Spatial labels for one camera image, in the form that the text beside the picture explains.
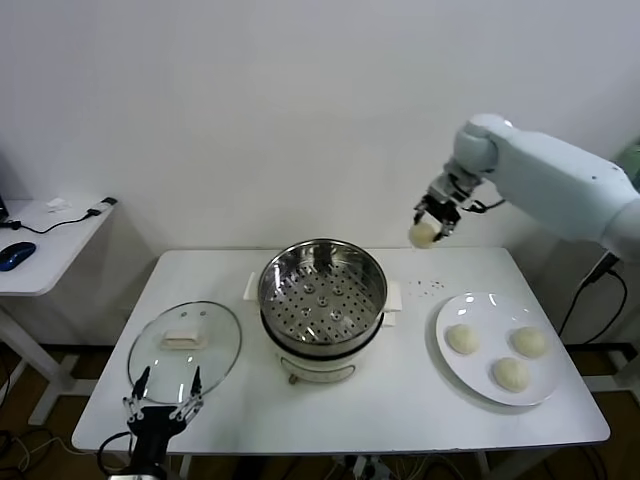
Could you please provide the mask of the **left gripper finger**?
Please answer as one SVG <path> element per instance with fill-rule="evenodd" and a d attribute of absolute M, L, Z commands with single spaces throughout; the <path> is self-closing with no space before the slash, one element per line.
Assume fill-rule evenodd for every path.
<path fill-rule="evenodd" d="M 141 376 L 134 382 L 131 395 L 123 398 L 123 405 L 127 413 L 127 422 L 132 423 L 143 419 L 140 402 L 145 396 L 151 368 L 146 366 Z"/>
<path fill-rule="evenodd" d="M 197 367 L 193 376 L 189 395 L 180 401 L 174 411 L 169 415 L 171 420 L 189 423 L 204 405 L 202 394 L 202 382 L 200 367 Z"/>

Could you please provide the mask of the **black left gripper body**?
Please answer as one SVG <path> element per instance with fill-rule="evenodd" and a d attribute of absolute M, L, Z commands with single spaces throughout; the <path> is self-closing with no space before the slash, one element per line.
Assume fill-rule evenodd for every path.
<path fill-rule="evenodd" d="M 169 441 L 182 433 L 193 413 L 175 406 L 142 407 L 127 419 L 135 437 L 130 468 L 155 468 L 164 463 Z"/>

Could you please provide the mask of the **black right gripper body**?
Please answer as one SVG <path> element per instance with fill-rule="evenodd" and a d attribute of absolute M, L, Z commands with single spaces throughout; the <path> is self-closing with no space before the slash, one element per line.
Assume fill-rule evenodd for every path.
<path fill-rule="evenodd" d="M 456 204 L 451 200 L 439 201 L 436 197 L 426 194 L 423 197 L 424 210 L 437 221 L 459 221 L 461 216 Z"/>

